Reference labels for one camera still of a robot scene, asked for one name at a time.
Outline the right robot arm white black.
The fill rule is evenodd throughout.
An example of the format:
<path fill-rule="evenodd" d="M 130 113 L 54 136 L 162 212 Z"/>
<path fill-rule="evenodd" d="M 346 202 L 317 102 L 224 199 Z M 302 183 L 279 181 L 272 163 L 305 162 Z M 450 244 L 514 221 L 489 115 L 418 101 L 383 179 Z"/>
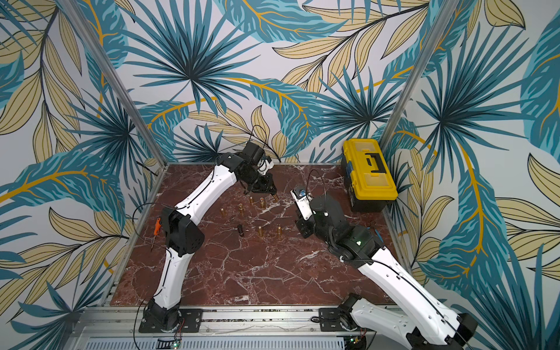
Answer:
<path fill-rule="evenodd" d="M 401 309 L 394 312 L 351 294 L 338 307 L 343 328 L 373 330 L 407 349 L 463 349 L 468 345 L 478 327 L 474 317 L 458 314 L 433 297 L 399 264 L 378 234 L 350 225 L 341 205 L 328 194 L 312 198 L 296 188 L 291 196 L 301 236 L 321 239 L 331 254 L 377 284 Z"/>

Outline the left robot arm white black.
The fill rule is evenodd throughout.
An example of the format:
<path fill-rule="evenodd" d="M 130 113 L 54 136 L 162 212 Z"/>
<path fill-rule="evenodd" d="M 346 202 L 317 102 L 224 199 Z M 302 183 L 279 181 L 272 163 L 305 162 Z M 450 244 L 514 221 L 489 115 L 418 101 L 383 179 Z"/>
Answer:
<path fill-rule="evenodd" d="M 240 152 L 221 154 L 210 175 L 187 198 L 162 209 L 166 261 L 156 293 L 143 312 L 141 332 L 179 329 L 185 319 L 179 310 L 182 284 L 192 257 L 205 239 L 198 224 L 220 196 L 238 182 L 245 185 L 246 193 L 275 196 L 277 188 L 270 173 L 273 167 L 264 149 L 249 141 Z"/>

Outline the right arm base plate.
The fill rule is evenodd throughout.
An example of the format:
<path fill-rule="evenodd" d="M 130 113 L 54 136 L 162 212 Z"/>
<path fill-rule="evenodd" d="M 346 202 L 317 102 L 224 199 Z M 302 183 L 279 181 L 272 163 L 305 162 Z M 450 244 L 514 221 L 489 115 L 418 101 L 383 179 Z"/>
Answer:
<path fill-rule="evenodd" d="M 360 332 L 373 331 L 373 328 L 364 328 L 357 325 L 351 319 L 349 314 L 336 308 L 320 308 L 318 315 L 312 316 L 310 319 L 313 323 L 319 325 L 322 332 Z"/>

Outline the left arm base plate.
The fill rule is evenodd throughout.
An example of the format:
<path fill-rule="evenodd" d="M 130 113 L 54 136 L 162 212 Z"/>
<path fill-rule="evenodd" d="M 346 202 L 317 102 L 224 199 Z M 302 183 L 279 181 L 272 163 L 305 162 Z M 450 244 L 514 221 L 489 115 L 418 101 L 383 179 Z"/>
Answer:
<path fill-rule="evenodd" d="M 138 331 L 140 333 L 198 333 L 202 309 L 175 309 L 156 311 L 147 309 L 143 313 Z"/>

